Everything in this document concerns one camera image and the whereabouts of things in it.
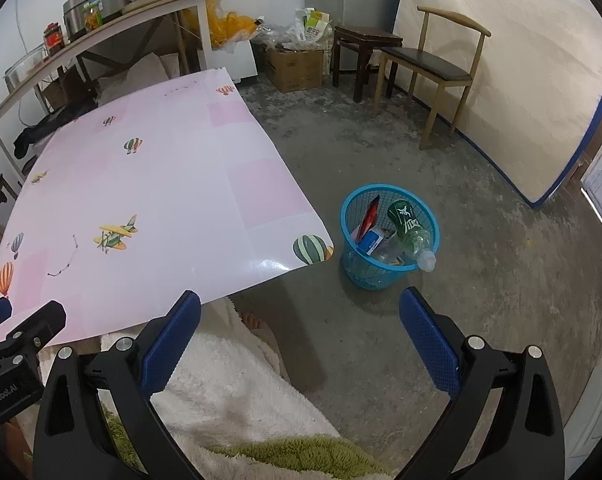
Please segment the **cardboard box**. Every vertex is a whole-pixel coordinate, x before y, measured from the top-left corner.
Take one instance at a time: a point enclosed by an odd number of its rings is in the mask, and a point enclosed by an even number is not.
[[[270,81],[281,92],[320,88],[323,72],[323,51],[279,52],[273,48],[268,48],[265,72]]]

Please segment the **bottle cap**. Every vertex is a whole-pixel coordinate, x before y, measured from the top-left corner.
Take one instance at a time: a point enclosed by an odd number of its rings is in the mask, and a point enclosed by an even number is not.
[[[421,251],[417,256],[417,265],[419,269],[425,272],[432,272],[436,265],[436,256],[428,249]]]

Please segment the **yellow plastic bag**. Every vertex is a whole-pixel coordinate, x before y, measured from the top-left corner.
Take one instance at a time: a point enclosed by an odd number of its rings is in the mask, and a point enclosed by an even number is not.
[[[247,40],[257,31],[257,24],[249,16],[228,12],[225,17],[225,35],[228,40]]]
[[[207,24],[210,28],[212,48],[220,48],[227,43],[250,39],[257,30],[257,24],[249,16],[239,16],[230,12],[224,18],[216,15],[215,0],[206,0]],[[198,31],[198,17],[189,9],[184,11],[191,29]]]

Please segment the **concrete floor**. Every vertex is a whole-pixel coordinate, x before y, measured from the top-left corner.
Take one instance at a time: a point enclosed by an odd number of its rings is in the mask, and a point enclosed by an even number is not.
[[[494,348],[541,346],[565,423],[602,350],[601,225],[580,194],[558,192],[530,209],[439,120],[433,147],[420,151],[427,111],[395,92],[372,117],[374,83],[359,105],[351,100],[352,76],[338,89],[326,79],[321,89],[282,94],[262,77],[241,89],[325,223],[335,257],[235,294],[237,308],[270,324],[292,384],[344,437],[388,466],[407,462],[448,400],[399,321],[398,295],[408,285]],[[434,272],[367,292],[340,269],[338,213],[352,190],[375,182],[421,197],[442,240]],[[488,412],[463,462],[478,452]]]

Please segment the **white fluffy blanket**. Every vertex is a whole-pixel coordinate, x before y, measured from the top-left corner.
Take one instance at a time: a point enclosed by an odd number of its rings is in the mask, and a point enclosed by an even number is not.
[[[137,336],[143,327],[100,338],[109,349],[124,335]],[[98,341],[73,345],[79,352],[96,351]],[[44,381],[59,347],[40,354]],[[327,434],[339,436],[323,414],[280,376],[276,353],[241,322],[229,298],[203,306],[201,322],[163,392],[151,402],[168,431],[206,480],[325,480],[321,472],[295,472],[238,456],[228,458],[205,449],[262,442],[273,438]],[[116,407],[108,392],[102,402]],[[18,421],[32,446],[36,410]],[[366,480],[386,480],[368,475]]]

